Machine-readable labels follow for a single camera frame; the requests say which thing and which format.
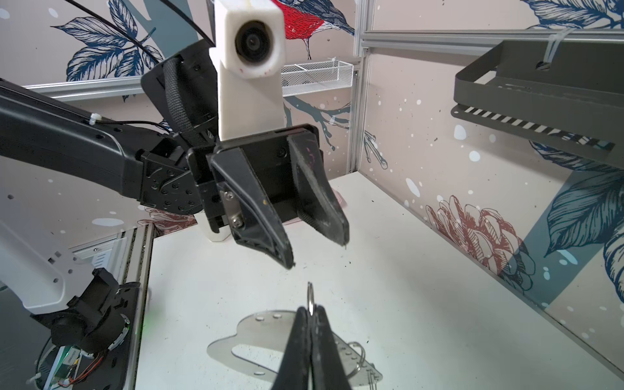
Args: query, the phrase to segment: screw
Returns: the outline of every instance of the screw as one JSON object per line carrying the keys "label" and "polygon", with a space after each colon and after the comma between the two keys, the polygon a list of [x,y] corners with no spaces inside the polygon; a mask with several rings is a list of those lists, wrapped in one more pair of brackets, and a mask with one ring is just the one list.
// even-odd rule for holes
{"label": "screw", "polygon": [[240,216],[236,216],[232,218],[232,226],[235,229],[240,229],[241,227],[243,227],[243,220],[241,219]]}
{"label": "screw", "polygon": [[277,157],[279,157],[279,158],[286,157],[286,148],[280,147],[277,150]]}

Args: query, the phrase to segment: red bird illustration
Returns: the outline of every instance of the red bird illustration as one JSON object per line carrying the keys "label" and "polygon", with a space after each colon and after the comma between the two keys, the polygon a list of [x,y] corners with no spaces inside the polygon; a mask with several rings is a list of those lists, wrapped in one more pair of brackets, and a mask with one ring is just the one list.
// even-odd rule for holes
{"label": "red bird illustration", "polygon": [[330,0],[272,0],[284,14],[286,39],[302,39],[310,56],[310,37],[319,31],[335,29],[355,33],[344,14]]}

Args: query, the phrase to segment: metal shelf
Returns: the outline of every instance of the metal shelf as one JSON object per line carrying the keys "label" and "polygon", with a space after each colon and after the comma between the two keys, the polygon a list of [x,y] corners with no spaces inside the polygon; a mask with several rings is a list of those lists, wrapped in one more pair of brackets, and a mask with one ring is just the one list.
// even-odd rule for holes
{"label": "metal shelf", "polygon": [[[548,42],[557,30],[366,31],[362,46],[482,56],[502,41]],[[578,30],[566,42],[624,42],[624,32]]]}
{"label": "metal shelf", "polygon": [[[359,59],[286,65],[282,69],[283,95],[349,88],[353,81],[353,64],[350,62],[359,63]],[[24,88],[62,102],[144,93],[141,76],[27,85]]]}

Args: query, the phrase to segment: wallpaper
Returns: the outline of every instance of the wallpaper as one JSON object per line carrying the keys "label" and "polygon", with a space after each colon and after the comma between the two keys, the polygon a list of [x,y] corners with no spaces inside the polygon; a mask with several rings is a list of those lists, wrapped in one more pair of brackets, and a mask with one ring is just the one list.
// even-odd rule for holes
{"label": "wallpaper", "polygon": [[[210,32],[205,0],[173,2]],[[288,26],[287,61],[352,55],[354,2],[275,3]],[[81,4],[141,42],[147,53],[63,0],[0,2],[0,34],[19,36],[0,40],[1,77],[31,85],[139,76],[155,65],[154,60],[162,61],[198,39],[198,34],[159,0],[84,0]],[[350,89],[340,89],[284,99],[285,125],[310,123],[319,128],[329,178],[346,173],[350,98]],[[114,120],[149,120],[167,127],[143,94],[72,104]],[[5,172],[1,180],[35,209],[44,225],[67,246],[149,222],[162,233],[195,223],[193,216],[145,208],[136,200],[63,173],[8,158],[0,158],[0,169]]]}
{"label": "wallpaper", "polygon": [[453,118],[474,59],[376,51],[361,171],[623,369],[624,172]]}

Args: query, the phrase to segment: white table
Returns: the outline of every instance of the white table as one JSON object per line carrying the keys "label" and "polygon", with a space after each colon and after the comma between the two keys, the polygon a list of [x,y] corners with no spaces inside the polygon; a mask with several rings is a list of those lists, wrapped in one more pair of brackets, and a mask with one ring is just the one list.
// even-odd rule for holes
{"label": "white table", "polygon": [[622,389],[570,338],[359,173],[331,181],[347,202],[340,247],[303,222],[286,226],[286,271],[198,227],[157,238],[136,388],[269,389],[206,347],[244,317],[296,310],[306,282],[332,330],[359,341],[379,389]]}

